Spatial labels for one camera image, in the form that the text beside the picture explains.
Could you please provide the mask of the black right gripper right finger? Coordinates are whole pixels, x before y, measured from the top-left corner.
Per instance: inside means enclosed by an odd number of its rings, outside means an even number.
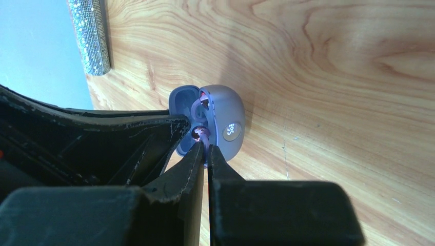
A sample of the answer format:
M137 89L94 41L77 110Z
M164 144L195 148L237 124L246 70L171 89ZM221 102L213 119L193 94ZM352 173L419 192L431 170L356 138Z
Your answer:
M350 198L328 181L245 180L207 156L211 245L364 245Z

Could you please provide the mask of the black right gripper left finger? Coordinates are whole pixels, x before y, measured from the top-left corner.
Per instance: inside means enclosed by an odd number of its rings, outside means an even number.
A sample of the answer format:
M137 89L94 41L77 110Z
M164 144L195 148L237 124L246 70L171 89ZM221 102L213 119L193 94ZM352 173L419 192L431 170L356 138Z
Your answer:
M1 204L1 245L198 245L204 145L144 187L28 187Z

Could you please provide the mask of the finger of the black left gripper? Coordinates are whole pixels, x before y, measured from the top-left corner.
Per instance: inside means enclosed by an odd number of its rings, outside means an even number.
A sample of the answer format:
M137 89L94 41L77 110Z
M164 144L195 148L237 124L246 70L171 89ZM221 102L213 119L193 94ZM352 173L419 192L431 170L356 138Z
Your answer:
M34 186L144 186L158 178L190 127L184 116L1 116L4 161Z
M23 96L1 86L1 103L29 116L44 118L57 124L128 125L141 121L170 118L168 111L102 111L61 108Z

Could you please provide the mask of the purple clip earbud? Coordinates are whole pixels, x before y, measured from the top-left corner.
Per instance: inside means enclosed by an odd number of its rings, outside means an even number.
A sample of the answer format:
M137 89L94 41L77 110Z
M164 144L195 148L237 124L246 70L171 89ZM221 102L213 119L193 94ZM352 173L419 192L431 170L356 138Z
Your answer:
M209 98L204 92L201 93L200 97L196 99L190 109L191 116L194 121L204 123L207 121L206 116L202 113L204 110L209 109Z
M210 146L209 136L210 132L209 130L204 126L196 126L191 131L192 138L199 142L201 141L204 144L205 151L208 151Z

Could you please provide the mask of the purple-grey earbud charging case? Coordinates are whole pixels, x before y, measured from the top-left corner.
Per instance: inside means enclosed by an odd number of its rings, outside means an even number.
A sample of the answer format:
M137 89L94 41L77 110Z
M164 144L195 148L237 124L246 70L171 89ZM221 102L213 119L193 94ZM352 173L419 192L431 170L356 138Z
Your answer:
M194 121L190 109L193 102L204 92L209 98L209 109L204 110L204 123ZM191 127L176 148L184 156L193 146L195 140L191 131L196 126L204 126L209 132L211 145L218 146L226 161L233 159L242 147L246 128L246 114L241 97L230 87L224 85L181 86L174 89L169 96L169 113L185 115Z

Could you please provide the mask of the silver glitter microphone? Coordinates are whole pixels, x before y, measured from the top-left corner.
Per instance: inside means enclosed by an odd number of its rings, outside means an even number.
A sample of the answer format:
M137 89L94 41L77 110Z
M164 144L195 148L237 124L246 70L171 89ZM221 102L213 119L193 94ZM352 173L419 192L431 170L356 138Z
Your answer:
M85 73L107 74L111 65L104 1L68 0L67 4Z

